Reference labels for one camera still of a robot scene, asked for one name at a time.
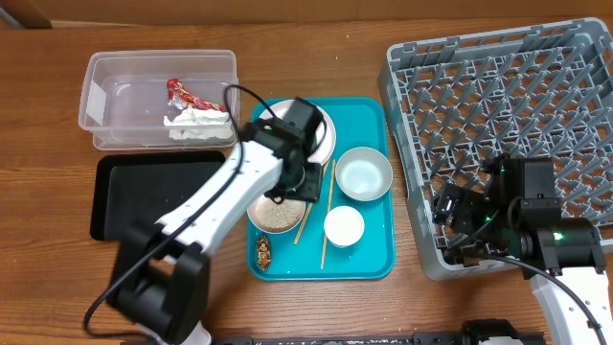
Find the small pink plate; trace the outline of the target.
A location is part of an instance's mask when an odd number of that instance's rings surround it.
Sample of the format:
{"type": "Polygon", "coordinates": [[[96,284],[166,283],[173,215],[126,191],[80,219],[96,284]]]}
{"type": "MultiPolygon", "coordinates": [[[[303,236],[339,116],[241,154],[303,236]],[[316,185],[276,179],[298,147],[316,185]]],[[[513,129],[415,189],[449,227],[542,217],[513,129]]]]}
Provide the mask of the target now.
{"type": "Polygon", "coordinates": [[[281,234],[295,228],[302,220],[307,204],[300,200],[286,199],[275,203],[261,195],[247,209],[247,216],[259,230],[269,234],[281,234]]]}

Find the small white cup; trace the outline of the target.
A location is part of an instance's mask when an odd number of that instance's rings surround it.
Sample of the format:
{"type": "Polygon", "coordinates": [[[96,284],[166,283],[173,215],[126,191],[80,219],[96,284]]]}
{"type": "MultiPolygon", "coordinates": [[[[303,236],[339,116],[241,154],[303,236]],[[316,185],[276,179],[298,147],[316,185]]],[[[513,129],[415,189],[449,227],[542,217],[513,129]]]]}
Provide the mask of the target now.
{"type": "Polygon", "coordinates": [[[333,208],[324,221],[324,231],[329,242],[339,248],[356,244],[365,231],[362,215],[351,206],[333,208]]]}

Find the brown food scrap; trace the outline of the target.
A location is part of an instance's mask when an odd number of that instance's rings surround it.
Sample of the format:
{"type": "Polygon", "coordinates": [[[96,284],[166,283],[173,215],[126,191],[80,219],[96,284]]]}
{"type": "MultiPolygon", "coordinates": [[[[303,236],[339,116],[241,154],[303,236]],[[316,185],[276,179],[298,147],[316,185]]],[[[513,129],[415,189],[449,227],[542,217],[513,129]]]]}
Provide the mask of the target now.
{"type": "Polygon", "coordinates": [[[269,239],[262,235],[256,241],[257,266],[260,270],[267,270],[272,262],[271,246],[269,239]]]}

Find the white tissue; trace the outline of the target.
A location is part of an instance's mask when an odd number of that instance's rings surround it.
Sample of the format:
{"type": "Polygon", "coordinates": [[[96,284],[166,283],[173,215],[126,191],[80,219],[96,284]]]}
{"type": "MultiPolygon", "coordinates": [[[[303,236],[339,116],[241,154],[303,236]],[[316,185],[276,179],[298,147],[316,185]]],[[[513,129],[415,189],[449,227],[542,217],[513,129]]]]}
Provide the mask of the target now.
{"type": "Polygon", "coordinates": [[[214,109],[188,107],[173,120],[165,116],[163,124],[173,140],[230,139],[234,135],[229,114],[214,109]]]}

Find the red snack wrapper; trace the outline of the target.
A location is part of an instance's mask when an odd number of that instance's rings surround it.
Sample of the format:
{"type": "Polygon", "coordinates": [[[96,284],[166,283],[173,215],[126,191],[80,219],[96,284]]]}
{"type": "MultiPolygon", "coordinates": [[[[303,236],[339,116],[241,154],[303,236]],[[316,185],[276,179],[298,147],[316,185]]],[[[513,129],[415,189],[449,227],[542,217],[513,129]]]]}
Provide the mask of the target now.
{"type": "Polygon", "coordinates": [[[184,83],[179,79],[167,80],[169,106],[176,107],[180,110],[188,107],[193,107],[200,110],[217,110],[224,112],[223,105],[211,103],[197,97],[184,83]]]}

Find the pile of rice grains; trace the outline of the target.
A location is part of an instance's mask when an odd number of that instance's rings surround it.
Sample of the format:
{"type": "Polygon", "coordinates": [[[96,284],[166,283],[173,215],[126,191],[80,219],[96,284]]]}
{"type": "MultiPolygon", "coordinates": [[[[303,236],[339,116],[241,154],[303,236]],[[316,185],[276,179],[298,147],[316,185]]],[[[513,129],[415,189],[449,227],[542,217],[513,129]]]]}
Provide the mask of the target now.
{"type": "Polygon", "coordinates": [[[281,204],[266,200],[256,208],[257,225],[269,232],[283,232],[292,228],[302,217],[304,204],[297,200],[286,200],[281,204]]]}

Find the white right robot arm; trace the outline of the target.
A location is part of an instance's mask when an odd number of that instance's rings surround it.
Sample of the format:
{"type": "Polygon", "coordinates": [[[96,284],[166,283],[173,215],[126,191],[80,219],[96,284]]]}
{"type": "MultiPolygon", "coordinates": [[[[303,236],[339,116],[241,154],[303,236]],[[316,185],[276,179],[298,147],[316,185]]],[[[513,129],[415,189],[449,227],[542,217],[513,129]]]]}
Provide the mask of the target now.
{"type": "Polygon", "coordinates": [[[565,218],[550,183],[491,182],[484,193],[444,184],[434,221],[460,238],[445,254],[522,269],[557,344],[609,344],[612,315],[602,246],[592,223],[565,218]]]}

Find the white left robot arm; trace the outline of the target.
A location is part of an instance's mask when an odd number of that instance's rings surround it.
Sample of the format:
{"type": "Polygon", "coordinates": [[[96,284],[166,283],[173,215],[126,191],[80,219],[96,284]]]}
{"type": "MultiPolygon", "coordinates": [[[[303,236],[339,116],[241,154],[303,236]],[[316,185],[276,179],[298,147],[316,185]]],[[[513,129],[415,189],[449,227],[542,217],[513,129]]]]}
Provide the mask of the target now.
{"type": "Polygon", "coordinates": [[[308,158],[321,142],[314,124],[258,119],[239,129],[231,157],[187,201],[153,223],[133,222],[102,299],[141,326],[146,344],[207,344],[210,261],[259,196],[316,202],[322,167],[308,158]]]}

